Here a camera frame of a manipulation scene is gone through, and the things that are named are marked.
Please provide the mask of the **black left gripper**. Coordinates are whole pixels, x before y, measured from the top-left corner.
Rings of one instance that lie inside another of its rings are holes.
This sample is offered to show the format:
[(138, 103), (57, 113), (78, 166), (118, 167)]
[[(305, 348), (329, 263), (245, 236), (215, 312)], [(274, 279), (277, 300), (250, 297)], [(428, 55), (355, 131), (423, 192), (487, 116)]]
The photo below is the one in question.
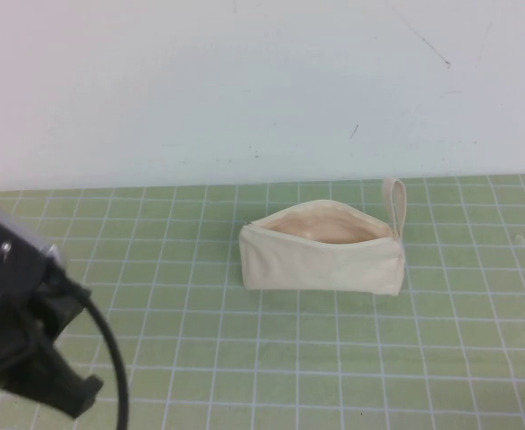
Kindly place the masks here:
[(0, 297), (0, 389), (73, 419), (89, 410), (103, 381), (77, 374), (55, 348), (57, 337), (82, 310), (76, 299), (47, 285), (23, 306)]

